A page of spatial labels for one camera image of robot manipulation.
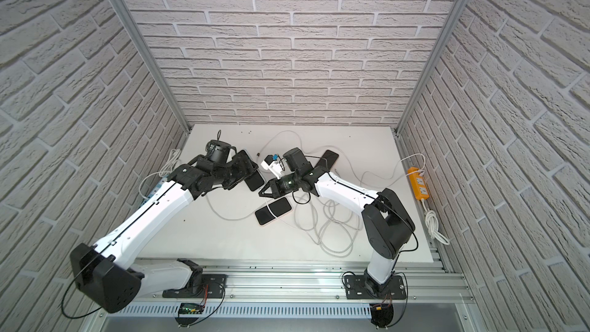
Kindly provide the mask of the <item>phone with light pink case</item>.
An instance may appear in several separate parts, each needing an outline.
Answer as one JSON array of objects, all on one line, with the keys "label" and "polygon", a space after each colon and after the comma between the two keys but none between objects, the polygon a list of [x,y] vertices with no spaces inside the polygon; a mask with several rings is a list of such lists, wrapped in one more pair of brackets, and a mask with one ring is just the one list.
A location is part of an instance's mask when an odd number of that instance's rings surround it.
[{"label": "phone with light pink case", "polygon": [[280,198],[254,212],[260,226],[271,223],[292,211],[292,206],[287,198]]}]

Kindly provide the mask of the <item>phone with grey-blue case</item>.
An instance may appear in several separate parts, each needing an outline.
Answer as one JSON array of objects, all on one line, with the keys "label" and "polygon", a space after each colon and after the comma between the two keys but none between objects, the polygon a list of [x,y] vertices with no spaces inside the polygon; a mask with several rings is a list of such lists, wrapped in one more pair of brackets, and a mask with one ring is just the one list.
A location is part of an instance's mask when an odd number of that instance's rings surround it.
[{"label": "phone with grey-blue case", "polygon": [[265,185],[264,178],[259,171],[256,171],[249,175],[247,178],[244,179],[244,182],[246,183],[247,187],[251,192],[256,192]]}]

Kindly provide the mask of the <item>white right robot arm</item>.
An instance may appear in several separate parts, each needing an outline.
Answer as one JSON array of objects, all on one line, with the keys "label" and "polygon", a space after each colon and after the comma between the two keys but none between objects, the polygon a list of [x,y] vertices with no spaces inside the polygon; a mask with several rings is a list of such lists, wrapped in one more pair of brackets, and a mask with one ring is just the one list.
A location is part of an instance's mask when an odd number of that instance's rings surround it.
[{"label": "white right robot arm", "polygon": [[385,287],[393,276],[403,246],[413,237],[416,225],[398,195],[385,188],[378,192],[348,182],[330,169],[338,154],[327,151],[317,163],[299,148],[278,155],[268,155],[262,169],[274,178],[259,191],[262,198],[279,199],[299,190],[317,198],[340,204],[358,215],[373,249],[366,270],[366,282],[372,287]]}]

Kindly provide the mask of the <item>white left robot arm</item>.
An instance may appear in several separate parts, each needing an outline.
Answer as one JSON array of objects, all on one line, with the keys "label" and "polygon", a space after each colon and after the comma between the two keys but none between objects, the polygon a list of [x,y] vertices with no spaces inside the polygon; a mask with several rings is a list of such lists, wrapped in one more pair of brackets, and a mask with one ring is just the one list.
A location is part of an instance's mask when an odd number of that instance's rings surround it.
[{"label": "white left robot arm", "polygon": [[92,246],[79,244],[71,253],[75,287],[110,314],[137,296],[171,291],[198,296],[204,290],[202,269],[178,259],[163,264],[136,264],[149,241],[181,210],[215,188],[231,190],[241,182],[250,188],[264,183],[258,165],[244,150],[219,140],[205,155],[181,164],[133,215]]}]

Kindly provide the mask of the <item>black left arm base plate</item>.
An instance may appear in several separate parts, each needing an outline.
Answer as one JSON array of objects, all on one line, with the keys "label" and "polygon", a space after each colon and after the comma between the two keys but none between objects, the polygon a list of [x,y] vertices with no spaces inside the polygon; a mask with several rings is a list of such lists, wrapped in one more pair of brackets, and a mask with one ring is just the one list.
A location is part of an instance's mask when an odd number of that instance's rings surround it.
[{"label": "black left arm base plate", "polygon": [[189,299],[189,298],[212,298],[221,299],[224,297],[224,287],[227,284],[227,275],[205,274],[192,276],[187,286],[178,290],[164,290],[163,298]]}]

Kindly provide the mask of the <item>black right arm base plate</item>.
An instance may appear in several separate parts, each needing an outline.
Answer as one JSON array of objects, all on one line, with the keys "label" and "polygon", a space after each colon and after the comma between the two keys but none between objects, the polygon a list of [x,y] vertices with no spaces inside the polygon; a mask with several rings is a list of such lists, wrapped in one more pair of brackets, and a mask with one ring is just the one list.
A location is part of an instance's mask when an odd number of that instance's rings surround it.
[{"label": "black right arm base plate", "polygon": [[347,300],[407,299],[407,286],[402,275],[390,275],[384,284],[378,284],[368,273],[355,275],[345,272],[341,277]]}]

